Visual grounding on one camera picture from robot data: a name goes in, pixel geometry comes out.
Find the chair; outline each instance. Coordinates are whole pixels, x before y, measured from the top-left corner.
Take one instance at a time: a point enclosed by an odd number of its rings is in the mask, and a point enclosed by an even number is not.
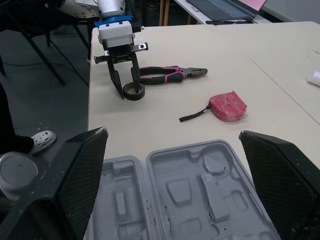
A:
[[[35,36],[45,35],[46,44],[49,47],[52,42],[50,39],[50,31],[57,29],[62,25],[73,25],[75,31],[84,43],[85,47],[88,49],[89,45],[77,26],[78,21],[79,20],[77,18],[60,12],[54,5],[46,7],[42,2],[30,0],[0,0],[0,31],[12,30],[21,32],[24,38],[63,86],[65,85],[65,81],[53,68],[32,38]],[[1,56],[0,72],[2,75],[6,74]]]

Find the pliers handle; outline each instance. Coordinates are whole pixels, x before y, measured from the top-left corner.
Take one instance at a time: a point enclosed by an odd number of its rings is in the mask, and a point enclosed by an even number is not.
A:
[[[187,78],[179,66],[149,66],[140,68],[140,83],[143,85],[161,85],[169,83],[181,83]],[[145,76],[163,74],[164,76]]]

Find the pliers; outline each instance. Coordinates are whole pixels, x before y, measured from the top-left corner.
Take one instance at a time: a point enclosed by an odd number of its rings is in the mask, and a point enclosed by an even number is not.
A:
[[[181,83],[184,79],[198,78],[208,73],[206,68],[181,68],[179,66],[149,66],[140,68],[140,83],[143,85],[161,85],[170,83]],[[163,74],[164,76],[145,76]]]

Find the table surface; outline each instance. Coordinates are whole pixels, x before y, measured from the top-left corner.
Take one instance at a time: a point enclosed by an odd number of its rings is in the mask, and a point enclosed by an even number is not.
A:
[[[320,71],[320,25],[315,22],[218,26],[270,78],[320,124],[320,87],[307,82]]]
[[[104,53],[98,29],[92,34],[91,59]],[[140,67],[199,67],[207,68],[208,74],[178,84],[146,86],[144,98],[129,101],[119,97],[107,64],[91,61],[88,129],[107,127],[106,159],[133,155],[145,163],[155,150],[222,139],[250,173],[238,139],[241,130],[250,130],[296,144],[320,168],[320,126],[223,31],[212,25],[146,27],[135,39],[136,44],[144,42],[149,50],[137,54]],[[122,85],[132,81],[130,62],[115,68]],[[203,109],[210,97],[231,91],[247,104],[244,119],[227,123],[209,111],[179,122]]]
[[[211,21],[209,17],[204,15],[200,10],[198,10],[195,6],[189,3],[187,0],[174,0],[177,4],[179,4],[185,11],[187,11],[192,17],[194,17],[199,23],[206,24],[206,21]],[[254,21],[258,24],[270,24],[271,22],[262,16],[257,15],[254,18]]]

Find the floor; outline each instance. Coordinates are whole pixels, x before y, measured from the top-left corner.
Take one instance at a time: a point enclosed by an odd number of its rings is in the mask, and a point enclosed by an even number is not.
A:
[[[138,18],[141,11],[136,10]],[[170,8],[170,25],[184,25],[188,14],[179,6]],[[147,25],[157,26],[159,12],[147,13]],[[87,28],[80,26],[85,39]],[[90,66],[87,49],[72,26],[63,26],[51,32],[51,39],[72,62],[81,76],[89,82]],[[61,145],[88,127],[89,89],[74,73],[65,59],[53,47],[48,47],[44,36],[33,38],[37,46],[66,82],[61,86],[55,76],[43,64],[40,57],[18,32],[0,32],[0,54],[4,63],[31,66],[4,65],[6,76],[0,74],[10,107],[16,134],[33,136],[44,130],[53,131],[57,140],[53,146],[39,153],[50,162]]]

